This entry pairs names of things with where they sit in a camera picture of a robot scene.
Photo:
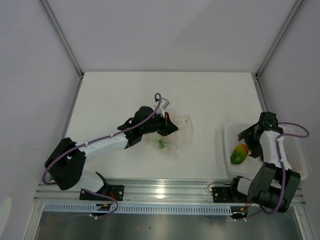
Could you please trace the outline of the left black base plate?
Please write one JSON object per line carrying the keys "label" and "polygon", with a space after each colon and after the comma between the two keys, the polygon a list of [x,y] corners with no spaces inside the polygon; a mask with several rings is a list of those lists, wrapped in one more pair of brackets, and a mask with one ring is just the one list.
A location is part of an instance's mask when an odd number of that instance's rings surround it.
{"label": "left black base plate", "polygon": [[[125,186],[124,185],[109,185],[108,187],[104,186],[96,194],[104,195],[110,198],[115,199],[116,201],[122,201],[124,197]],[[108,201],[109,199],[95,194],[91,194],[84,189],[81,190],[79,199],[82,201]]]}

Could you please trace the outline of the aluminium corner post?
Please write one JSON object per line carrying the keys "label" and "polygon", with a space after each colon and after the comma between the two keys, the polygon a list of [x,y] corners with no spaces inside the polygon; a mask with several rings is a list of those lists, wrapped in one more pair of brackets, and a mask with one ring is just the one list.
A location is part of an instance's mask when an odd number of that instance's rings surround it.
{"label": "aluminium corner post", "polygon": [[276,51],[278,50],[278,48],[282,44],[283,40],[285,39],[291,26],[294,24],[295,19],[299,15],[300,11],[302,10],[302,8],[306,2],[307,2],[306,0],[295,0],[294,1],[294,4],[291,7],[287,17],[285,18],[285,21],[281,25],[279,32],[277,33],[274,41],[272,42],[265,57],[263,58],[262,63],[259,65],[259,68],[258,68],[257,72],[255,73],[255,79],[257,81],[260,80],[260,78],[263,75],[264,71],[266,70],[268,64],[271,62],[273,56],[275,55]]}
{"label": "aluminium corner post", "polygon": [[84,72],[82,71],[80,64],[67,40],[64,31],[49,3],[48,0],[38,0],[39,5],[41,6],[49,24],[51,25],[52,30],[54,31],[60,45],[62,46],[67,58],[69,59],[71,65],[73,66],[76,74],[80,79],[83,78]]}

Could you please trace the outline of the clear zip top bag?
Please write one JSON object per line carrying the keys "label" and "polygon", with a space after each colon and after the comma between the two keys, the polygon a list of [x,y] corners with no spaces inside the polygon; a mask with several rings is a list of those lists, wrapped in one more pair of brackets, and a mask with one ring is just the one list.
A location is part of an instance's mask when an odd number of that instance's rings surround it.
{"label": "clear zip top bag", "polygon": [[[178,127],[178,131],[168,136],[151,133],[144,137],[144,141],[162,156],[169,159],[177,159],[179,154],[189,147],[193,140],[194,128],[189,114],[179,114],[174,109],[168,111],[170,120]],[[159,149],[158,140],[170,142],[165,149]]]}

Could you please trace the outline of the green orange mango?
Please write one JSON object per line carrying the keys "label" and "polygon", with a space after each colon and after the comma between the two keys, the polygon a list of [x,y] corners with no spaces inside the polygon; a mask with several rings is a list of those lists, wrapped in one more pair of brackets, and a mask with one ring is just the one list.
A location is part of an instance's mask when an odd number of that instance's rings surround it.
{"label": "green orange mango", "polygon": [[249,148],[246,144],[238,145],[232,152],[230,162],[234,165],[242,164],[249,155]]}

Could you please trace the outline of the left aluminium corner post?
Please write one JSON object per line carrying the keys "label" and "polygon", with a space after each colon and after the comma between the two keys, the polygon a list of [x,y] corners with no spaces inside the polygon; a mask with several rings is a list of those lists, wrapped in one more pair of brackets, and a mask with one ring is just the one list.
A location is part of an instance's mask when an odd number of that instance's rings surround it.
{"label": "left aluminium corner post", "polygon": [[82,71],[80,64],[67,40],[64,31],[49,3],[48,0],[38,0],[39,5],[41,6],[49,24],[51,25],[52,30],[54,31],[60,45],[62,46],[67,58],[69,59],[71,65],[73,66],[76,74],[80,79],[83,78],[84,72]]}

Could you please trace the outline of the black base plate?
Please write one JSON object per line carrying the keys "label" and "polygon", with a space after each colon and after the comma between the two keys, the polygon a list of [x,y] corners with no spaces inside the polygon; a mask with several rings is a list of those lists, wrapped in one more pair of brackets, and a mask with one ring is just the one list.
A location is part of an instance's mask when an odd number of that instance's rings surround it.
{"label": "black base plate", "polygon": [[[122,201],[124,197],[125,186],[124,185],[109,185],[108,187],[104,186],[96,194],[104,195],[110,198],[115,199],[116,201]],[[79,199],[82,201],[108,201],[109,199],[95,194],[91,194],[84,189],[81,190]]]}
{"label": "black base plate", "polygon": [[214,203],[246,203],[247,196],[230,186],[208,186]]}

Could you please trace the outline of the white perforated plastic basket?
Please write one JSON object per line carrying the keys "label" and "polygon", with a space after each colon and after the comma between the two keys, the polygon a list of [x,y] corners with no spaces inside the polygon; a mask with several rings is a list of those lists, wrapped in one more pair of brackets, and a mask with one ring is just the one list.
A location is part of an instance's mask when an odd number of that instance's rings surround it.
{"label": "white perforated plastic basket", "polygon": [[[241,164],[232,164],[230,160],[234,149],[245,143],[244,140],[238,140],[238,134],[251,125],[252,123],[229,123],[225,125],[224,149],[229,172],[235,176],[242,176],[252,180],[263,164],[261,158],[252,158],[248,156]],[[283,147],[291,169],[300,174],[302,181],[306,180],[308,178],[308,169],[300,139],[297,137],[285,136]]]}

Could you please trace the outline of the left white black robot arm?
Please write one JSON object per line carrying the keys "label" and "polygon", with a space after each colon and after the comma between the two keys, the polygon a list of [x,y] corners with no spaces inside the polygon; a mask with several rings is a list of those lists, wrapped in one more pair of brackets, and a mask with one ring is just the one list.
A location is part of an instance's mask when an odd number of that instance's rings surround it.
{"label": "left white black robot arm", "polygon": [[149,106],[142,106],[116,132],[93,140],[76,142],[62,139],[44,164],[43,177],[50,175],[60,190],[79,188],[92,194],[97,200],[108,196],[110,185],[99,172],[84,169],[92,160],[112,151],[125,150],[138,144],[144,135],[157,133],[167,137],[178,131],[169,113],[156,113]]}

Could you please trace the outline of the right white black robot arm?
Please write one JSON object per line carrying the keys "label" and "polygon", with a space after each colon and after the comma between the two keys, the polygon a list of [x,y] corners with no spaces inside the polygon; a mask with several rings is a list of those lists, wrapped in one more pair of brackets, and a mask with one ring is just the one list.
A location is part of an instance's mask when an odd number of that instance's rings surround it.
{"label": "right white black robot arm", "polygon": [[262,160],[253,179],[237,176],[231,182],[228,196],[234,202],[246,197],[258,204],[268,215],[285,213],[298,189],[301,175],[292,170],[284,148],[287,134],[279,126],[275,113],[262,112],[257,123],[237,135],[242,144],[235,146],[228,160],[232,165],[242,165],[247,158]]}

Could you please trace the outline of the green leafy vegetable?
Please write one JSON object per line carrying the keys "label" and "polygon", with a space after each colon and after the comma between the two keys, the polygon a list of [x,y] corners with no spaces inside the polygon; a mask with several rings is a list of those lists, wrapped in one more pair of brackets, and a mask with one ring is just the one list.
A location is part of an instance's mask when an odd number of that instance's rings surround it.
{"label": "green leafy vegetable", "polygon": [[158,142],[158,147],[161,150],[164,150],[166,147],[170,145],[169,141],[164,141],[163,139],[158,139],[157,142]]}

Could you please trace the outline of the right aluminium corner post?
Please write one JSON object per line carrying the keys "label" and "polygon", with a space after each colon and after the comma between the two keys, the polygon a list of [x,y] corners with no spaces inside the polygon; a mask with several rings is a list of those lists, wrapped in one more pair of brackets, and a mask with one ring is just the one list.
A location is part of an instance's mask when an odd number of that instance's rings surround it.
{"label": "right aluminium corner post", "polygon": [[259,68],[258,68],[257,72],[255,73],[255,79],[257,81],[260,80],[260,78],[263,75],[264,71],[266,70],[268,64],[271,62],[273,56],[275,55],[276,51],[278,50],[278,48],[282,44],[283,40],[285,39],[291,26],[294,24],[295,19],[299,15],[300,11],[302,10],[302,8],[306,2],[307,2],[306,0],[295,0],[294,1],[294,4],[291,7],[287,17],[285,18],[285,21],[281,25],[279,32],[277,33],[274,41],[272,42],[265,57],[263,58],[262,63],[259,65]]}

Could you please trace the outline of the aluminium rail frame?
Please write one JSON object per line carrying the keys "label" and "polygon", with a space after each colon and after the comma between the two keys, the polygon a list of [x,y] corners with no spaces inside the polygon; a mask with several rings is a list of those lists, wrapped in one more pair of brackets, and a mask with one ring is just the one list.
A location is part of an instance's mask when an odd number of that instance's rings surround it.
{"label": "aluminium rail frame", "polygon": [[[210,205],[214,204],[213,187],[228,187],[229,181],[109,179],[110,185],[123,185],[122,202],[128,204]],[[35,202],[79,202],[80,189],[65,191],[56,185],[39,183],[33,197]]]}

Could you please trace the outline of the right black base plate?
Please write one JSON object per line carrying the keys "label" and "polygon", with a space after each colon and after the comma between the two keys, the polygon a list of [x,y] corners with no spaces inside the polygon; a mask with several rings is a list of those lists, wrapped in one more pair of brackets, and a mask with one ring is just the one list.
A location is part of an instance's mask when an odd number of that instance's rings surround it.
{"label": "right black base plate", "polygon": [[230,186],[208,186],[214,203],[246,203],[247,196]]}

